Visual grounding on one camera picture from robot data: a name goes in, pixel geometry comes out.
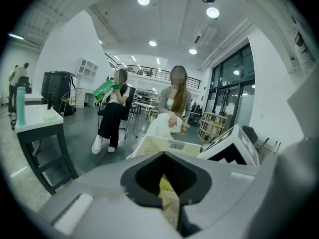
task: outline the green bag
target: green bag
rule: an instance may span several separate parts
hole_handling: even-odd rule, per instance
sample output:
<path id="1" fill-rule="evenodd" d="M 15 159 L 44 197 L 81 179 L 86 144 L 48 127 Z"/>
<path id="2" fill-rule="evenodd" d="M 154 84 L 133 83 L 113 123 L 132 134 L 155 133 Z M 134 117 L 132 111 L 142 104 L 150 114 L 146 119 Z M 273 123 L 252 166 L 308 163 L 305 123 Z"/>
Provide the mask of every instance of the green bag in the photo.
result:
<path id="1" fill-rule="evenodd" d="M 100 102 L 105 96 L 108 97 L 113 90 L 120 90 L 121 88 L 122 86 L 117 85 L 111 80 L 108 80 L 93 92 L 93 96 L 98 102 Z"/>

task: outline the long brown hair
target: long brown hair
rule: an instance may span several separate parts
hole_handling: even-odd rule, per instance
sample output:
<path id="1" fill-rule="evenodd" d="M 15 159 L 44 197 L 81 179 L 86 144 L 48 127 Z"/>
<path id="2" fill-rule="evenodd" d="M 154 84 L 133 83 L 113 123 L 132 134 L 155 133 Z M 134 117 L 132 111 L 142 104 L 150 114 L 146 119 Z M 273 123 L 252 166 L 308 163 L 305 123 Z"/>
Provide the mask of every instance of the long brown hair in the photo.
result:
<path id="1" fill-rule="evenodd" d="M 124 80 L 123 87 L 120 89 L 121 96 L 123 96 L 128 89 L 128 85 L 125 83 L 128 80 L 128 72 L 124 69 L 119 69 L 117 72 L 119 72 L 119 77 Z"/>
<path id="2" fill-rule="evenodd" d="M 174 72 L 178 71 L 179 73 L 183 72 L 185 74 L 185 78 L 182 83 L 178 86 L 178 91 L 174 98 L 174 104 L 172 107 L 172 112 L 182 115 L 183 111 L 185 109 L 186 105 L 186 95 L 187 95 L 187 89 L 186 89 L 186 81 L 187 81 L 187 72 L 183 66 L 174 66 L 173 69 L 170 72 L 170 83 L 173 85 L 173 77 L 172 74 Z"/>

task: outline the gray cardigan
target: gray cardigan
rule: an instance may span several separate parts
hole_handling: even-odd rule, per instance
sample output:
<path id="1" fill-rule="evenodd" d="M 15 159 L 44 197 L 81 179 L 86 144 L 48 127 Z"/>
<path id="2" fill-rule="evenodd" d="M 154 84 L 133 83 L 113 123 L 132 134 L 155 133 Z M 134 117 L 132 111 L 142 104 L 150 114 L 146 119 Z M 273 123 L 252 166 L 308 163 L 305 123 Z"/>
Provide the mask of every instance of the gray cardigan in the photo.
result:
<path id="1" fill-rule="evenodd" d="M 171 87 L 165 88 L 160 92 L 159 99 L 159 113 L 164 113 L 164 110 L 167 110 L 167 101 L 170 94 Z M 191 105 L 191 93 L 187 90 L 186 94 L 186 103 L 184 104 L 185 117 L 190 115 L 190 105 Z"/>

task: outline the railing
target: railing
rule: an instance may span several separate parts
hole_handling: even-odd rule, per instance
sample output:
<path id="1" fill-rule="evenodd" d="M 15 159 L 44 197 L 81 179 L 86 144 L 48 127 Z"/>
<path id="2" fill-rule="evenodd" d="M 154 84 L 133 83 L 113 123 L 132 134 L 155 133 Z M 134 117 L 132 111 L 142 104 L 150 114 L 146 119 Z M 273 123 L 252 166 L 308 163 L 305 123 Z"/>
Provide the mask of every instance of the railing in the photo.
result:
<path id="1" fill-rule="evenodd" d="M 160 69 L 151 68 L 151 67 L 145 67 L 145 66 L 139 67 L 134 65 L 118 65 L 117 70 L 119 69 L 125 69 L 128 73 L 131 73 L 131 74 L 145 75 L 152 78 L 167 80 L 170 82 L 170 72 L 162 70 L 162 69 L 160 70 Z M 188 77 L 186 85 L 188 87 L 199 89 L 200 82 L 201 81 L 198 79 Z"/>

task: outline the white sneaker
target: white sneaker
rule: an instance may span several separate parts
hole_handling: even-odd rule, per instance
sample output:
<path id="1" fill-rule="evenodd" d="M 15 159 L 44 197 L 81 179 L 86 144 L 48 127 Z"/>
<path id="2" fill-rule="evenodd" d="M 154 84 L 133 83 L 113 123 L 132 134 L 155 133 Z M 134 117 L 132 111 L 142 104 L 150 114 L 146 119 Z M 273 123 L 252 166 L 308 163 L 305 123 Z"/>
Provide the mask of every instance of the white sneaker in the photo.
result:
<path id="1" fill-rule="evenodd" d="M 115 149 L 116 149 L 115 147 L 109 146 L 109 147 L 108 147 L 108 152 L 109 152 L 109 153 L 113 153 L 113 152 L 115 151 Z"/>
<path id="2" fill-rule="evenodd" d="M 99 152 L 102 149 L 102 140 L 103 138 L 99 135 L 96 136 L 94 144 L 92 146 L 92 153 L 93 154 L 99 154 Z"/>

